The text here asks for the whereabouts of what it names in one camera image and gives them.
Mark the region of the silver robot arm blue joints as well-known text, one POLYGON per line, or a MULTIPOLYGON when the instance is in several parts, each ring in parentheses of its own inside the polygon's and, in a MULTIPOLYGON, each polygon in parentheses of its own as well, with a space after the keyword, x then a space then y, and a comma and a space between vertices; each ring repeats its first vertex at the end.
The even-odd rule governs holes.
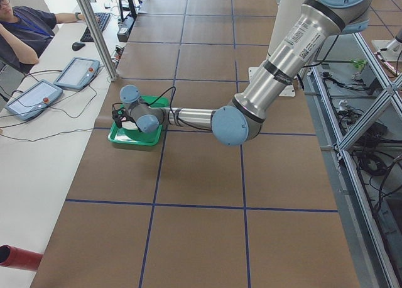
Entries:
POLYGON ((301 14, 275 51, 257 68, 244 91, 219 109, 153 108, 134 85, 120 90, 123 116, 151 133, 164 123, 211 131, 228 146, 255 138, 266 111, 330 36, 367 28, 372 0, 304 0, 301 14))

